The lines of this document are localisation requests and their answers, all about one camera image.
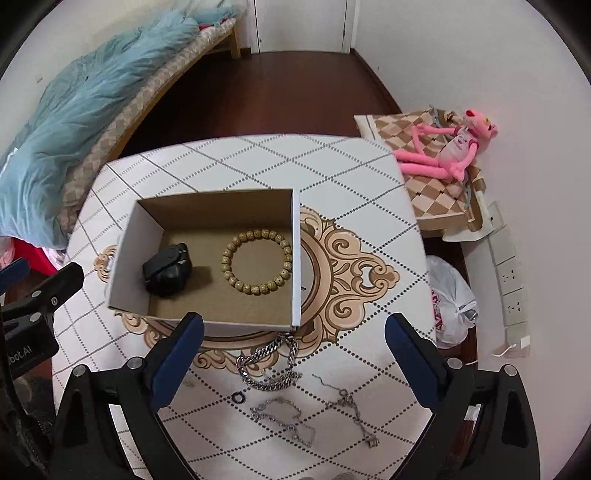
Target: white door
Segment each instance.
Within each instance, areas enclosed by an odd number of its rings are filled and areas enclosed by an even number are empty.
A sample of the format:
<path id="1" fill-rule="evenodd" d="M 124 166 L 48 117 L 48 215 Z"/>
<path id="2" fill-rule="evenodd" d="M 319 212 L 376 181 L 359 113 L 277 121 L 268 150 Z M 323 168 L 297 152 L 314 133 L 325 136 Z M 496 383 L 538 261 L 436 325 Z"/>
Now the white door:
<path id="1" fill-rule="evenodd" d="M 260 52 L 343 51 L 347 1 L 254 0 Z"/>

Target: wooden bed frame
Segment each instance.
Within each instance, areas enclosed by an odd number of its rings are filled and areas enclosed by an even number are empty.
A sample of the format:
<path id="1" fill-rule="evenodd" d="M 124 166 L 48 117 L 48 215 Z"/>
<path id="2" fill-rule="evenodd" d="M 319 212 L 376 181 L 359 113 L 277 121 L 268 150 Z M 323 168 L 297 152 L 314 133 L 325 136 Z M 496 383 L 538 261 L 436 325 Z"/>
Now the wooden bed frame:
<path id="1" fill-rule="evenodd" d="M 170 87 L 172 87 L 172 85 L 174 85 L 175 82 L 179 78 L 181 78 L 182 75 L 188 69 L 190 69 L 193 65 L 195 65 L 203 57 L 203 55 L 207 55 L 208 53 L 211 53 L 212 50 L 214 50 L 217 46 L 221 45 L 225 41 L 227 41 L 228 46 L 226 48 L 224 48 L 223 50 L 229 49 L 230 53 L 232 55 L 232 59 L 234 59 L 234 60 L 237 60 L 240 58 L 240 56 L 241 56 L 240 47 L 238 45 L 238 36 L 236 35 L 236 25 L 234 25 L 232 30 L 229 33 L 227 33 L 226 35 L 224 35 L 223 37 L 221 37 L 220 39 L 218 39 L 218 41 L 216 43 L 212 44 L 208 51 L 205 51 L 205 52 L 203 52 L 202 55 L 194 58 L 189 64 L 187 64 L 187 66 L 183 70 L 180 70 L 179 72 L 177 72 L 174 76 L 172 76 L 170 78 L 170 80 L 165 85 L 162 86 L 162 88 L 158 91 L 158 93 L 151 99 L 149 104 L 138 115 L 138 117 L 135 119 L 135 121 L 129 127 L 127 127 L 123 136 L 113 146 L 113 148 L 111 149 L 111 151 L 109 152 L 109 154 L 107 156 L 107 160 L 106 160 L 107 163 L 110 161 L 113 161 L 113 160 L 117 160 L 119 158 L 119 156 L 121 155 L 121 152 L 123 152 L 123 149 L 127 145 L 127 142 L 129 141 L 131 136 L 134 134 L 134 132 L 138 129 L 141 122 L 144 121 L 144 118 L 146 118 L 148 113 L 150 113 L 152 108 L 154 108 L 154 106 L 160 101 L 160 99 L 164 96 L 164 94 L 166 92 L 168 92 Z"/>

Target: wooden floor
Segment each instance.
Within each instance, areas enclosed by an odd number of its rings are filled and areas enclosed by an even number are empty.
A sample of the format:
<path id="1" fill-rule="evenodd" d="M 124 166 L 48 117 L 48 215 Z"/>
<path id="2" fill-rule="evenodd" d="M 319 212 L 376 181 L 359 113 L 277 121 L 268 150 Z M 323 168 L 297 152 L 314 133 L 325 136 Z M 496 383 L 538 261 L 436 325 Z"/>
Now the wooden floor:
<path id="1" fill-rule="evenodd" d="M 296 133 L 358 137 L 353 116 L 398 113 L 354 55 L 321 52 L 263 53 L 231 60 L 199 60 L 156 104 L 129 140 L 122 157 L 181 142 L 234 135 Z M 465 278 L 459 244 L 425 241 L 427 254 L 454 265 Z M 472 329 L 445 355 L 476 359 Z"/>

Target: door frame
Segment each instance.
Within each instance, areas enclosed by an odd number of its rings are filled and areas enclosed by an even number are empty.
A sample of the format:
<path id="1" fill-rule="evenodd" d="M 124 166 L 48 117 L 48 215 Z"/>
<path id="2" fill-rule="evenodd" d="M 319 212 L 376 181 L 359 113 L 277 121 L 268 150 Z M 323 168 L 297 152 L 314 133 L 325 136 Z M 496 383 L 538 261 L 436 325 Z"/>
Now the door frame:
<path id="1" fill-rule="evenodd" d="M 353 38 L 353 29 L 357 26 L 356 16 L 359 10 L 356 8 L 361 0 L 345 0 L 345 24 L 343 25 L 343 43 L 341 53 L 349 53 Z M 258 25 L 256 22 L 256 0 L 246 0 L 246 28 L 251 44 L 252 53 L 260 53 Z"/>

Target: silver necklace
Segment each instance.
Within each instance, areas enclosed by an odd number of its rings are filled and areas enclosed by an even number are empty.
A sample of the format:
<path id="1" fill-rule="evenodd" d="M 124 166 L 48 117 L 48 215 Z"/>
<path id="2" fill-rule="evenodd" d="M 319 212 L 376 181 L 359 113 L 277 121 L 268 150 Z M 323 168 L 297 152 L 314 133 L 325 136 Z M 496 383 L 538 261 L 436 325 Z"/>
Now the silver necklace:
<path id="1" fill-rule="evenodd" d="M 377 447 L 379 444 L 379 440 L 375 436 L 375 434 L 369 432 L 365 428 L 365 426 L 363 425 L 362 420 L 361 420 L 361 413 L 359 412 L 359 407 L 355 403 L 355 400 L 353 400 L 353 394 L 349 393 L 344 388 L 337 388 L 332 385 L 324 383 L 323 380 L 318 375 L 312 374 L 312 377 L 316 377 L 318 380 L 320 380 L 320 383 L 323 384 L 325 387 L 330 387 L 330 388 L 339 392 L 340 399 L 338 399 L 337 401 L 326 402 L 326 406 L 328 408 L 335 408 L 336 406 L 352 408 L 355 411 L 355 417 L 353 418 L 353 423 L 355 423 L 357 426 L 359 426 L 359 428 L 363 432 L 363 441 L 368 444 L 369 448 Z"/>
<path id="2" fill-rule="evenodd" d="M 289 356 L 287 357 L 287 368 L 285 369 L 285 373 L 279 377 L 269 378 L 262 382 L 254 380 L 248 373 L 246 366 L 258 363 L 266 356 L 275 352 L 283 343 L 286 343 L 290 349 Z M 291 387 L 301 378 L 301 373 L 293 371 L 294 365 L 296 364 L 298 349 L 297 340 L 292 334 L 278 333 L 271 343 L 259 348 L 252 355 L 241 355 L 236 359 L 238 374 L 244 383 L 264 392 L 283 390 L 284 388 Z"/>
<path id="3" fill-rule="evenodd" d="M 314 442 L 314 437 L 316 436 L 316 429 L 314 427 L 310 427 L 305 423 L 300 423 L 303 427 L 312 431 L 312 437 L 310 440 L 304 440 L 300 437 L 300 432 L 297 429 L 297 425 L 295 423 L 285 423 L 284 421 L 279 420 L 277 417 L 272 415 L 271 413 L 265 412 L 269 403 L 277 402 L 279 404 L 287 403 L 288 405 L 292 406 L 296 410 L 296 414 L 293 415 L 292 419 L 294 422 L 298 421 L 301 417 L 301 410 L 300 408 L 290 400 L 287 400 L 283 397 L 275 397 L 270 398 L 269 400 L 265 400 L 263 403 L 257 405 L 256 407 L 251 408 L 252 419 L 254 421 L 260 421 L 261 419 L 271 420 L 275 423 L 279 424 L 281 427 L 285 428 L 288 432 L 291 432 L 291 438 L 294 439 L 296 442 L 300 442 L 302 445 L 307 446 L 308 448 L 312 447 L 312 442 Z"/>

